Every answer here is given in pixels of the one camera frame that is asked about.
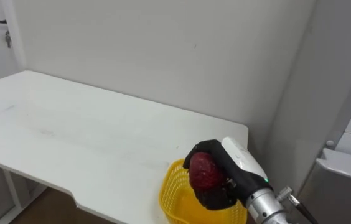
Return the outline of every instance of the yellow basket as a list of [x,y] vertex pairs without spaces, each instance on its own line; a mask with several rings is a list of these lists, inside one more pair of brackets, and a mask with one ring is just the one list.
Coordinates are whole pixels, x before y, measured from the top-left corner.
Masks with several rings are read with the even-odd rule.
[[238,202],[231,208],[209,211],[195,198],[189,185],[187,170],[182,168],[184,160],[171,164],[163,180],[159,204],[170,224],[245,224],[247,211]]

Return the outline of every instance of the scratch mark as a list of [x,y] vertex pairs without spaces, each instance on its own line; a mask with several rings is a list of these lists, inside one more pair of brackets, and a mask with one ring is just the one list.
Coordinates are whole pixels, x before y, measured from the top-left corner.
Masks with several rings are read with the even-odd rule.
[[46,135],[46,136],[54,136],[54,133],[52,131],[48,131],[46,129],[40,129],[40,133]]
[[14,107],[15,107],[15,105],[11,105],[11,106],[7,107],[6,109],[0,111],[0,114],[5,113],[5,112],[7,112],[7,111],[13,109]]

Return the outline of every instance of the white table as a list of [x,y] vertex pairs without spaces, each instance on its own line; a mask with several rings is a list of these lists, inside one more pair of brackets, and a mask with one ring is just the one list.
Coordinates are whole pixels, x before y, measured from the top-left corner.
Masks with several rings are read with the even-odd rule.
[[225,136],[247,147],[242,124],[36,72],[0,79],[0,167],[116,223],[162,223],[169,164]]

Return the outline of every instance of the key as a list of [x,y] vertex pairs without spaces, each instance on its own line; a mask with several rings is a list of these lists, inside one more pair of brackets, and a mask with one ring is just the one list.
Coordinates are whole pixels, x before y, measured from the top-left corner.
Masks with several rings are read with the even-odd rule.
[[6,42],[7,42],[7,47],[11,48],[11,36],[9,35],[9,31],[8,30],[6,32]]

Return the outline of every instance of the metal cylinder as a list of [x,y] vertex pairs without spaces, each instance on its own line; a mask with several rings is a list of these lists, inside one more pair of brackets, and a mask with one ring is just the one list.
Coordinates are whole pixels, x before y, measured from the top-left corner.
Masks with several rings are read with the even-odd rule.
[[266,222],[277,213],[286,212],[280,202],[275,199],[271,189],[260,189],[250,195],[246,201],[246,207],[257,224]]

